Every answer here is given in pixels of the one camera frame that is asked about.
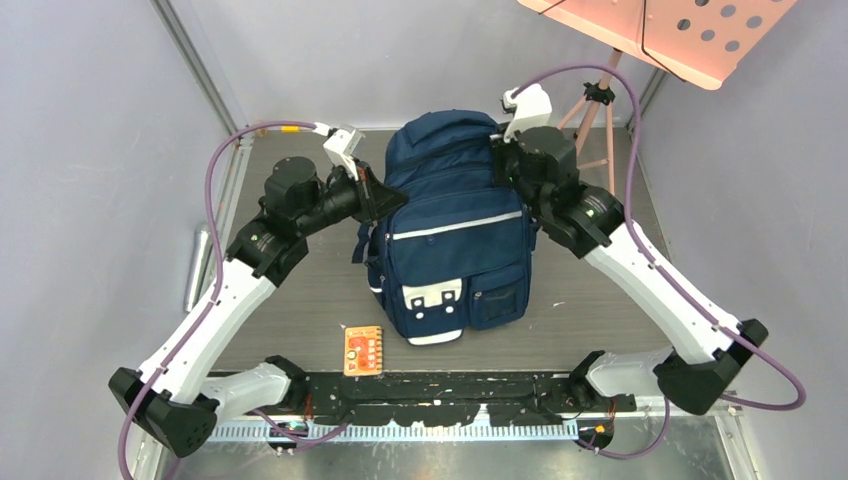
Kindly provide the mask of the silver metal cylinder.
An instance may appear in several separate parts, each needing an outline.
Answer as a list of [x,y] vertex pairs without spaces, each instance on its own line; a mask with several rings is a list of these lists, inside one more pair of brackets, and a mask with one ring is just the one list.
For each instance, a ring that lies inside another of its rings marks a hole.
[[211,233],[209,226],[205,223],[200,224],[195,229],[194,234],[194,247],[183,302],[185,313],[191,312],[201,295],[210,248]]

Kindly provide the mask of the navy blue backpack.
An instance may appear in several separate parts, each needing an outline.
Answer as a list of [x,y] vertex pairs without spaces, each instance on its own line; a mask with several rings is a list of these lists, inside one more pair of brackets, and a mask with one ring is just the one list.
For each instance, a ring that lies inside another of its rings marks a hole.
[[526,312],[537,228],[519,194],[494,180],[497,129],[483,112],[443,110],[388,142],[383,182],[408,201],[360,227],[352,260],[411,345],[452,342]]

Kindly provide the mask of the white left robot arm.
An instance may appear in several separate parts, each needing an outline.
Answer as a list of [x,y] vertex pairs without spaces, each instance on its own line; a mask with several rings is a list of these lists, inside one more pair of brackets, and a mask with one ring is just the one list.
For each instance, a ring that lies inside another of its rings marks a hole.
[[282,356],[226,377],[209,373],[248,317],[306,257],[309,236],[348,218],[374,224],[407,201],[360,160],[351,170],[333,167],[325,180],[306,157],[278,161],[265,180],[259,213],[226,249],[207,292],[155,354],[110,378],[109,389],[132,423],[186,458],[220,423],[266,406],[284,414],[301,410],[308,376]]

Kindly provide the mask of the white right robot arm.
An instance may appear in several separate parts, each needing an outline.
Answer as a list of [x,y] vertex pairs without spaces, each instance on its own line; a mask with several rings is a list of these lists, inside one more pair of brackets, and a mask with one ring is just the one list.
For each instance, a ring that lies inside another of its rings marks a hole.
[[495,181],[516,191],[556,244],[611,279],[663,332],[649,352],[593,351],[570,373],[574,403],[596,410],[618,395],[662,395],[693,415],[707,413],[768,336],[706,299],[650,243],[609,191],[579,178],[574,143],[555,127],[491,139]]

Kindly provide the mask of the pink music stand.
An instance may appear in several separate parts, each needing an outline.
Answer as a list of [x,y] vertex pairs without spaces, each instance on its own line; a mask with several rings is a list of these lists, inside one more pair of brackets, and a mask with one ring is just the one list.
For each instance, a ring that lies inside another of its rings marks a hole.
[[582,147],[599,111],[605,113],[607,156],[594,166],[615,180],[613,119],[622,80],[618,66],[631,57],[704,90],[719,89],[744,56],[792,7],[790,1],[526,1],[524,7],[609,47],[600,77],[583,86],[581,98],[559,121],[576,115],[576,145]]

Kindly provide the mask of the orange spiral notepad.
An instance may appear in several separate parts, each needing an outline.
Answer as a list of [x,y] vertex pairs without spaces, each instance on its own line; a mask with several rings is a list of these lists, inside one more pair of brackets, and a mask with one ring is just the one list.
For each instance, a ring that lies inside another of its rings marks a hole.
[[344,330],[343,374],[347,377],[378,376],[383,373],[383,330],[379,326],[348,327]]

